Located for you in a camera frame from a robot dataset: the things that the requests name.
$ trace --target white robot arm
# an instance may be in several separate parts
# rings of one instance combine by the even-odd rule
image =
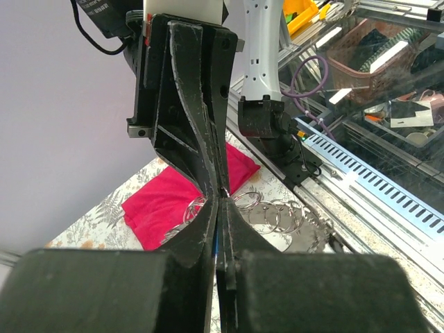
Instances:
[[[278,78],[279,22],[284,0],[244,0],[246,11],[245,79],[242,96],[280,101]]]

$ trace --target orange component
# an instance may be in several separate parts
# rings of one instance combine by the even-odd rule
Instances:
[[[145,45],[150,46],[150,36],[151,36],[151,20],[153,19],[152,14],[146,16],[146,30],[145,30]]]
[[[284,15],[298,14],[298,16],[287,25],[290,35],[293,35],[301,26],[308,23],[318,12],[318,6],[312,0],[285,0]]]
[[[305,139],[305,133],[303,132],[303,131],[301,131],[301,130],[299,130],[298,131],[298,136],[301,138],[301,139]]]
[[[371,121],[381,121],[382,120],[381,118],[378,118],[375,116],[370,116],[369,114],[366,115],[366,118]]]

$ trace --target glass panel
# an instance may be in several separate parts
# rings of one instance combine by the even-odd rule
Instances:
[[[292,116],[328,126],[340,145],[444,213],[444,50],[435,43],[425,29],[352,17],[300,45],[279,75],[285,91],[294,78]]]

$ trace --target floral tablecloth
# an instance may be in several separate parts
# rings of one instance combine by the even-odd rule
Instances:
[[[261,169],[238,193],[258,191],[264,200],[299,201],[232,133],[225,134],[226,141],[251,157]],[[121,204],[167,167],[160,158],[154,159],[101,203],[78,219],[62,234],[50,241],[48,248],[84,248],[142,250],[142,246],[125,224]],[[219,301],[214,288],[211,333],[220,332]]]

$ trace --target yellow object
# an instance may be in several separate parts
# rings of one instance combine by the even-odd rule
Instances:
[[[293,35],[301,26],[308,23],[318,12],[318,6],[312,0],[285,0],[284,15],[298,14],[298,16],[287,25],[290,35]]]
[[[307,134],[304,133],[303,131],[301,131],[301,130],[298,131],[298,136],[299,136],[301,139],[304,139],[304,140],[305,140],[305,139],[307,138],[306,135],[307,135]]]
[[[332,5],[330,5],[329,3],[327,3],[325,6],[323,6],[323,8],[321,9],[321,12],[319,13],[319,19],[323,20],[327,17],[327,12],[330,9]]]

